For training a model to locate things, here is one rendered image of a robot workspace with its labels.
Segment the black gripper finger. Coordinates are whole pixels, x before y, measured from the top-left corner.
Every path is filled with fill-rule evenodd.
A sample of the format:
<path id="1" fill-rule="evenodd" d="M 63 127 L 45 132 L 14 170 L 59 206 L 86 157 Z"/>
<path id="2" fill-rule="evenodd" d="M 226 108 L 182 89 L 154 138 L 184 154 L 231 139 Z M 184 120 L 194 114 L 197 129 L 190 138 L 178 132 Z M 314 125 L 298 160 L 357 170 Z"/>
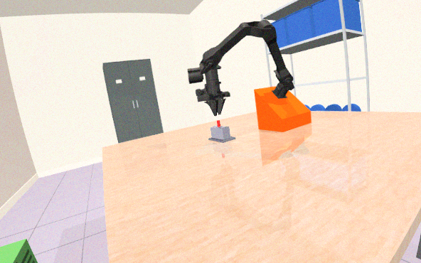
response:
<path id="1" fill-rule="evenodd" d="M 223 109 L 223 105 L 225 103 L 226 98 L 223 99 L 219 99 L 218 100 L 218 115 L 221 115 L 222 109 Z"/>
<path id="2" fill-rule="evenodd" d="M 212 110 L 213 115 L 214 116 L 217 116 L 217 112 L 218 112 L 218 100 L 207 101 L 207 102 L 204 102 L 204 103 L 208 104 L 209 107 Z"/>

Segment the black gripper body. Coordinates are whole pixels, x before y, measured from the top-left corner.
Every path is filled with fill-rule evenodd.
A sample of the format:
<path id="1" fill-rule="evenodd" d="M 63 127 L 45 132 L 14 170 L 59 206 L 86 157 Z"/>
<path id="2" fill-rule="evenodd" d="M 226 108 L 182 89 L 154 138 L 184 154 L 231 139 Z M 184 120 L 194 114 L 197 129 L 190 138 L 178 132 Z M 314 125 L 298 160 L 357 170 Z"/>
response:
<path id="1" fill-rule="evenodd" d="M 206 84 L 204 85 L 207 87 L 208 94 L 198 95 L 198 102 L 213 101 L 223 99 L 224 97 L 230 97 L 229 91 L 220 91 L 220 84 L 221 82 L 219 82 L 219 80 L 206 81 Z"/>

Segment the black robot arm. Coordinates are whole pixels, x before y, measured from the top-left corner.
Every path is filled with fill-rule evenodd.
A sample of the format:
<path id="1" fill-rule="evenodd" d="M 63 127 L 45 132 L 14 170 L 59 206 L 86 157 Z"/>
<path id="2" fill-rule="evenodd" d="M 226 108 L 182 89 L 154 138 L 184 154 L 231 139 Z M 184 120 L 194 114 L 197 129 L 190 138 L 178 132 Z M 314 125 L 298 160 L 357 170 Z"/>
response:
<path id="1" fill-rule="evenodd" d="M 275 90 L 272 90 L 272 92 L 278 99 L 287 98 L 287 92 L 294 89 L 292 83 L 293 77 L 286 68 L 279 46 L 277 45 L 276 29 L 268 20 L 241 23 L 216 47 L 208 49 L 203 54 L 202 60 L 199 63 L 199 68 L 188 69 L 188 83 L 203 82 L 203 74 L 205 74 L 206 81 L 219 80 L 218 70 L 222 68 L 219 66 L 219 63 L 223 56 L 245 36 L 255 36 L 264 39 L 277 67 L 274 72 L 279 80 Z"/>

